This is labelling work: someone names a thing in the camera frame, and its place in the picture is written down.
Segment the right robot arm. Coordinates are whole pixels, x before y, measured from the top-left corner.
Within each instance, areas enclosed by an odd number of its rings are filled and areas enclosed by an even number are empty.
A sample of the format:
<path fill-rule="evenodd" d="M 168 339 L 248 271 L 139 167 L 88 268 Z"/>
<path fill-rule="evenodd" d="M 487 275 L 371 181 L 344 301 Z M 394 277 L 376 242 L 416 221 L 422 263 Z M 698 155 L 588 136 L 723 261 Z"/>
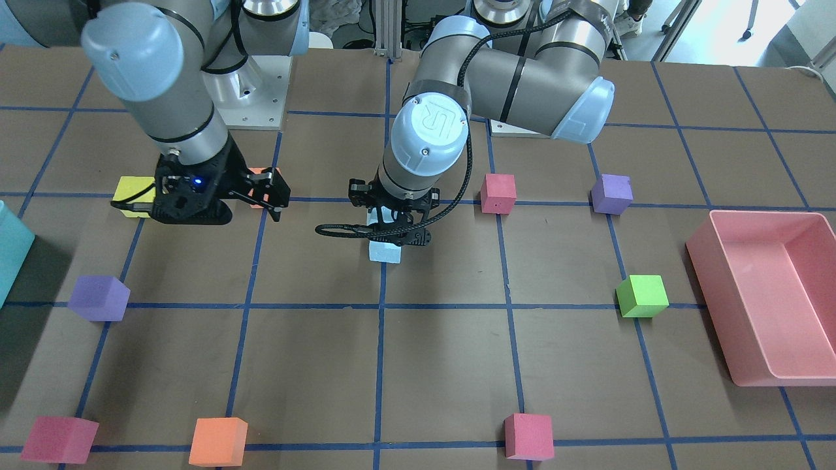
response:
<path fill-rule="evenodd" d="M 2 41 L 83 48 L 159 148 L 152 183 L 114 208 L 224 225 L 236 199 L 280 220 L 289 185 L 277 168 L 248 167 L 221 109 L 268 95 L 254 56 L 307 52 L 308 1 L 3 1 Z"/>

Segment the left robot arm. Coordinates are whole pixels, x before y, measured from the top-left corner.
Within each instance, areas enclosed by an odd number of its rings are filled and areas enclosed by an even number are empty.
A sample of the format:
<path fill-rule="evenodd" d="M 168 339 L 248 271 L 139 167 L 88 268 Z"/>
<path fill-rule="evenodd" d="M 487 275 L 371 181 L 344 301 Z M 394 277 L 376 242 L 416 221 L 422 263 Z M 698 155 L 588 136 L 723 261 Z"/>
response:
<path fill-rule="evenodd" d="M 421 52 L 370 182 L 349 199 L 367 225 L 319 225 L 329 237 L 426 245 L 427 226 L 464 196 L 472 173 L 472 115 L 587 145 L 615 87 L 598 74 L 616 37 L 619 1 L 472 1 L 442 19 Z"/>

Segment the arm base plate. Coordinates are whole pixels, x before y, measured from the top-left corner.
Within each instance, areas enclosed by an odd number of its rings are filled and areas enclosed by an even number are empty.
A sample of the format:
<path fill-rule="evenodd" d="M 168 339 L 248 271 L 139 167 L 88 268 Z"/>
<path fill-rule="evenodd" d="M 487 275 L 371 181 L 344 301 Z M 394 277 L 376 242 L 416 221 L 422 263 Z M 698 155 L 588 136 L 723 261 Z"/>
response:
<path fill-rule="evenodd" d="M 536 130 L 514 125 L 499 119 L 488 119 L 489 131 L 492 136 L 501 138 L 552 138 L 555 133 L 556 124 L 536 125 Z"/>
<path fill-rule="evenodd" d="M 292 64 L 289 56 L 257 55 L 232 72 L 202 76 L 230 130 L 280 131 Z"/>

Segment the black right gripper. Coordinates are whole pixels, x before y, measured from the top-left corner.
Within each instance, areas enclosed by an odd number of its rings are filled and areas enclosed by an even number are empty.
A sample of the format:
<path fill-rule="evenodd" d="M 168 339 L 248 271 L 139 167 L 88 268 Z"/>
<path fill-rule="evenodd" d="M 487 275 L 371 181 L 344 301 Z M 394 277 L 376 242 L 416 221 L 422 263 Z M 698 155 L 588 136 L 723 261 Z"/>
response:
<path fill-rule="evenodd" d="M 215 157 L 203 163 L 182 164 L 171 153 L 160 155 L 150 217 L 166 224 L 225 225 L 233 214 L 224 200 L 238 199 L 265 208 L 275 223 L 280 222 L 283 209 L 289 205 L 289 185 L 278 176 L 274 193 L 278 200 L 262 203 L 248 197 L 253 177 L 231 136 Z"/>

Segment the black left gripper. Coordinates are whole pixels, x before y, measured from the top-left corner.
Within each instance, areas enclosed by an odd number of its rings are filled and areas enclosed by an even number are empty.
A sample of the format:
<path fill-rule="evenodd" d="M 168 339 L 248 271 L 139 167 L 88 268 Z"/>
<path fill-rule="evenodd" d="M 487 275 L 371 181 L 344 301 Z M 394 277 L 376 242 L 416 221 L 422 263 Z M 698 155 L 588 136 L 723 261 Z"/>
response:
<path fill-rule="evenodd" d="M 362 233 L 374 233 L 374 236 L 370 237 L 371 241 L 393 243 L 399 247 L 426 246 L 431 242 L 430 231 L 426 227 L 415 226 L 414 213 L 420 214 L 421 220 L 426 221 L 430 211 L 440 205 L 439 189 L 431 188 L 418 199 L 400 200 L 391 196 L 378 179 L 373 179 L 370 183 L 350 179 L 349 199 L 354 206 L 364 206 L 367 209 L 386 206 L 393 212 L 393 223 L 377 223 L 361 229 Z"/>

